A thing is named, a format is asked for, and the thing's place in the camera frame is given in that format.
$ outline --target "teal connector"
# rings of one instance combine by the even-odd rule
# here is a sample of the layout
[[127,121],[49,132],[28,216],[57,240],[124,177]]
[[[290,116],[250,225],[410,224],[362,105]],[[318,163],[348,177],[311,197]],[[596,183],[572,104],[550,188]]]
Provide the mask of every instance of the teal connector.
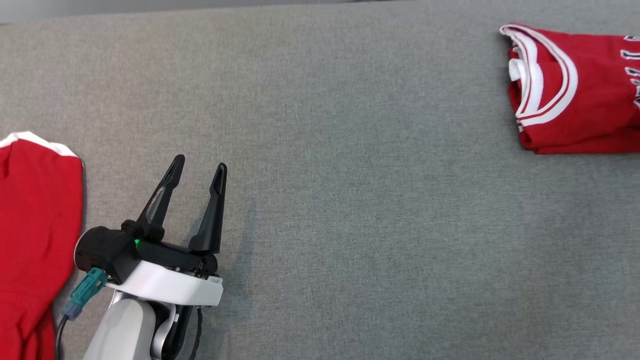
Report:
[[89,270],[82,282],[71,293],[71,300],[60,310],[60,313],[67,315],[69,320],[75,320],[82,313],[84,305],[104,287],[107,281],[107,275],[102,269]]

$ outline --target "jersey lettering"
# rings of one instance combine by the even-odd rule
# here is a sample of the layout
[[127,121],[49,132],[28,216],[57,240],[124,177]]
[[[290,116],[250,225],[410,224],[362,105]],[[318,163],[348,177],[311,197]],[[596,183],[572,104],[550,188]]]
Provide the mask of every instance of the jersey lettering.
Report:
[[631,83],[636,87],[636,97],[640,97],[640,79],[631,79]]
[[640,53],[632,53],[627,50],[620,50],[620,56],[629,60],[640,60]]
[[631,76],[640,76],[640,69],[634,69],[632,67],[625,67],[625,71]]

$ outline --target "folded red jersey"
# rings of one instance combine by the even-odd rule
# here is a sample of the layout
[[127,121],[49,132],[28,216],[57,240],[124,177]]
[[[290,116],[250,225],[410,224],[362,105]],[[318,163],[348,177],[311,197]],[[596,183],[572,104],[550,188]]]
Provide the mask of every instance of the folded red jersey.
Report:
[[640,37],[508,24],[509,96],[537,154],[640,151]]

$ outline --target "gray fabric surface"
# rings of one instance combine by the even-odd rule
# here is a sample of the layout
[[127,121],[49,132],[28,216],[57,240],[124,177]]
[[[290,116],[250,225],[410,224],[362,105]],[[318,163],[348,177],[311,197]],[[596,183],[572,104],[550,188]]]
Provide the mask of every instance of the gray fabric surface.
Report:
[[[184,153],[178,244],[227,163],[198,359],[637,359],[640,156],[521,149],[497,29],[638,35],[639,16],[450,0],[4,26],[0,132],[82,157],[87,227],[135,217]],[[110,296],[67,326],[67,359]]]

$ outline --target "red jersey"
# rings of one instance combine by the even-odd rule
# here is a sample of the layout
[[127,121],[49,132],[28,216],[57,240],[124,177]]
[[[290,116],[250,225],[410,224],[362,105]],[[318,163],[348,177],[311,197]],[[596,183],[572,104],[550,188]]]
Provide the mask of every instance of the red jersey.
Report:
[[508,24],[509,96],[538,154],[640,151],[640,38]]
[[51,303],[74,268],[82,162],[33,133],[0,140],[2,359],[53,360]]

